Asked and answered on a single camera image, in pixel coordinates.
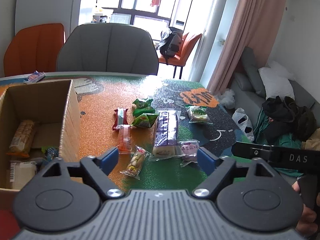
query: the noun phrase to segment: colorful tablecloth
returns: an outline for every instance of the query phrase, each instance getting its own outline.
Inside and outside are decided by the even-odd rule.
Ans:
[[[112,131],[114,110],[128,108],[128,122],[133,121],[132,102],[136,98],[153,98],[152,106],[158,109],[181,110],[178,139],[197,139],[200,145],[217,156],[231,155],[231,146],[236,141],[248,142],[231,117],[217,100],[196,82],[161,79],[156,76],[50,76],[46,79],[74,80],[81,111],[80,157],[98,156],[118,144],[118,133]],[[0,93],[22,79],[0,81]],[[186,105],[207,106],[213,125],[189,124]],[[153,147],[154,127],[132,129],[135,145],[148,151]],[[140,180],[121,174],[129,163],[129,155],[120,155],[119,163],[109,177],[123,190],[183,189],[192,191],[205,178],[197,164],[180,167],[181,159],[172,158],[157,162],[145,161]]]

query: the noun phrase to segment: gray chair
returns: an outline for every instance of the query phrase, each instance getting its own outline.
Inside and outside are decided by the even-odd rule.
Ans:
[[[145,30],[114,23],[74,29],[63,45],[57,71],[102,71],[157,75],[158,56]]]

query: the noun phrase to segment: red snack package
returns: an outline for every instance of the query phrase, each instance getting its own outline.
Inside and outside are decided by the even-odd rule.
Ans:
[[[118,140],[119,140],[119,145],[118,145],[119,153],[130,154],[132,152],[130,125],[128,124],[120,125]]]
[[[118,108],[115,110],[116,112],[116,121],[113,125],[112,129],[119,131],[121,124],[128,124],[127,122],[127,111],[128,109],[125,108]]]

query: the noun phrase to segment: black backpack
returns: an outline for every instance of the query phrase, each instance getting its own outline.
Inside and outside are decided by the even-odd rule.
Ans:
[[[156,49],[160,50],[161,55],[164,56],[168,65],[168,58],[174,57],[180,48],[182,41],[183,30],[168,27],[161,32],[161,41]]]

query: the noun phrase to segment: hand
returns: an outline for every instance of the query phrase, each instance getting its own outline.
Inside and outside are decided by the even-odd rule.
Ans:
[[[296,192],[300,192],[298,182],[296,181],[292,188]],[[317,205],[320,206],[320,193],[317,196]],[[308,208],[303,204],[302,216],[297,224],[296,230],[304,236],[311,236],[318,230],[318,225],[314,223],[316,220],[317,214],[312,209]]]

